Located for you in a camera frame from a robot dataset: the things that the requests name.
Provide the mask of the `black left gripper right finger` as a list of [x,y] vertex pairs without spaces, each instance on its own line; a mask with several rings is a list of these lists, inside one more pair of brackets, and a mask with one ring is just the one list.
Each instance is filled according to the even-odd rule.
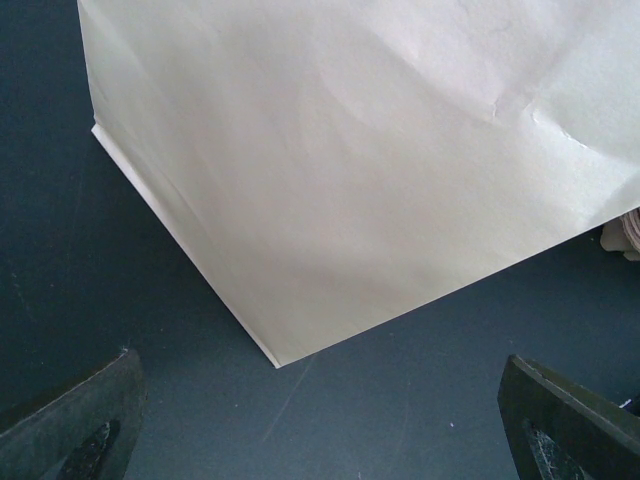
[[637,479],[639,397],[621,404],[533,360],[508,357],[498,404],[521,479]]

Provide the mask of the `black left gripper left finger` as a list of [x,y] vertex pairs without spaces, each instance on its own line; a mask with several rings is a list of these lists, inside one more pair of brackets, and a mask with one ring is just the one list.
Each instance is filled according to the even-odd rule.
[[1,477],[122,479],[143,423],[147,386],[139,355],[106,364],[1,413]]

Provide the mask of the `cream paper bag with handles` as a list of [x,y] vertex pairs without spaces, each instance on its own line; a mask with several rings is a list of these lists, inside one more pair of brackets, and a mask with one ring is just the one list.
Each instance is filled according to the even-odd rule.
[[639,204],[635,1],[82,1],[93,134],[278,367]]

